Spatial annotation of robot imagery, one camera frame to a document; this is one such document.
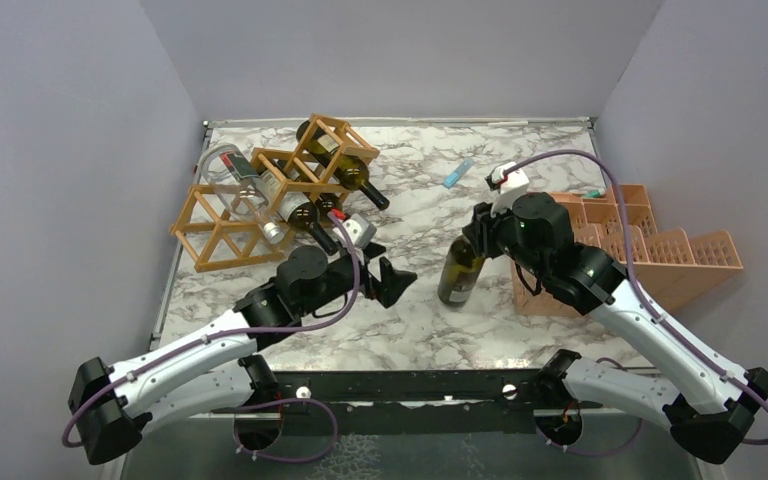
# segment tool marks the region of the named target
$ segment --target white marble surface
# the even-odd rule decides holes
[[[492,166],[535,152],[578,148],[592,152],[583,127],[361,127],[381,150],[370,170],[390,200],[377,211],[360,193],[344,206],[378,226],[376,241],[399,269],[419,279],[388,310],[359,299],[338,324],[297,334],[263,352],[274,370],[468,369],[539,367],[558,348],[609,356],[629,366],[645,361],[625,341],[583,318],[523,317],[514,313],[506,259],[488,262],[469,302],[442,305],[437,281],[451,241],[469,221],[472,206],[489,200],[484,176]],[[255,146],[292,149],[291,128],[214,130],[211,144],[230,142],[248,154]],[[475,159],[451,190],[441,183],[464,157]],[[534,190],[604,189],[598,168],[558,157],[527,168]],[[173,285],[161,345],[203,326],[245,293],[274,275],[275,264],[196,273],[186,254]]]

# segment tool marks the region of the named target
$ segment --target gray wall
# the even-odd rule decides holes
[[[602,111],[661,0],[142,0],[199,112]]]
[[[680,318],[768,368],[768,1],[667,0],[597,132],[622,179],[650,188],[662,225],[732,232],[746,272]],[[727,471],[768,478],[768,447],[741,447]]]
[[[92,478],[66,398],[147,347],[199,120],[136,1],[0,1],[0,479]]]

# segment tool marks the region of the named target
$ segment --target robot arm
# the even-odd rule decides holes
[[[81,442],[68,440],[69,428],[64,444],[83,446],[89,463],[97,465],[178,419],[273,400],[275,378],[256,352],[316,328],[302,327],[301,318],[354,289],[355,266],[348,248],[362,250],[357,255],[362,257],[359,293],[385,308],[417,278],[394,269],[384,257],[379,259],[381,279],[375,278],[368,261],[385,251],[370,241],[375,227],[358,216],[343,225],[351,242],[343,240],[341,256],[331,263],[319,248],[299,247],[278,266],[275,277],[201,329],[109,366],[98,357],[84,362],[68,402]]]
[[[638,377],[562,350],[541,371],[544,393],[559,405],[577,399],[620,408],[669,429],[689,453],[711,463],[724,462],[745,438],[759,409],[732,379],[766,400],[768,373],[761,368],[747,371],[729,361],[667,313],[653,318],[633,290],[626,268],[607,252],[576,243],[566,208],[547,193],[526,193],[521,171],[503,179],[500,172],[509,166],[499,167],[487,179],[501,190],[501,206],[476,205],[471,223],[463,229],[476,253],[512,258],[518,269],[537,279],[531,286],[521,278],[532,294],[545,289],[619,333],[667,379]],[[664,311],[648,294],[645,297],[654,310]],[[679,342],[664,328],[665,321],[727,375],[717,374]]]

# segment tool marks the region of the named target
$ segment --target wine bottle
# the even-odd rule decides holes
[[[275,162],[275,165],[281,169],[284,170],[284,166],[287,165],[287,162],[284,160],[278,160]],[[266,171],[266,167],[261,164],[260,166],[260,172],[263,173]],[[307,175],[302,175],[299,173],[298,170],[293,169],[290,170],[290,173],[288,174],[288,178],[294,182],[310,182],[311,180],[307,177]],[[316,205],[317,210],[319,210],[319,218],[325,219],[328,216],[328,212],[330,212],[333,209],[340,210],[340,197],[333,193],[323,192],[319,194],[319,198],[316,199],[316,201],[313,202]]]
[[[305,120],[299,125],[298,130],[296,130],[296,140],[302,139],[309,126],[309,120]],[[305,145],[308,153],[325,167],[331,163],[331,159],[334,158],[338,148],[340,145],[321,128],[316,129],[313,138]],[[390,206],[390,200],[369,182],[369,167],[363,163],[363,160],[353,155],[341,155],[337,169],[334,170],[334,177],[346,190],[363,192],[366,198],[370,199],[379,210],[384,210]]]
[[[260,178],[263,180],[267,197],[275,198],[281,188],[281,181],[269,170],[265,170]],[[337,242],[319,224],[319,210],[316,205],[304,193],[286,192],[277,212],[293,231],[309,233],[328,255],[333,255],[339,250]]]
[[[284,238],[278,219],[268,214],[269,200],[260,177],[235,145],[216,145],[202,155],[199,164],[202,176],[234,220],[256,221],[269,243]]]
[[[437,286],[440,301],[452,307],[465,304],[483,266],[484,257],[475,253],[466,237],[461,235],[456,238],[449,247]]]

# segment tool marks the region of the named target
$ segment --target blue marker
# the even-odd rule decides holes
[[[446,180],[443,180],[443,186],[446,188],[452,188],[456,183],[458,183],[458,180],[464,176],[464,174],[467,172],[467,170],[469,170],[469,167],[471,167],[473,163],[475,163],[475,160],[471,158],[467,158],[461,162],[461,164],[458,165],[458,168],[456,168],[454,172],[446,177]]]

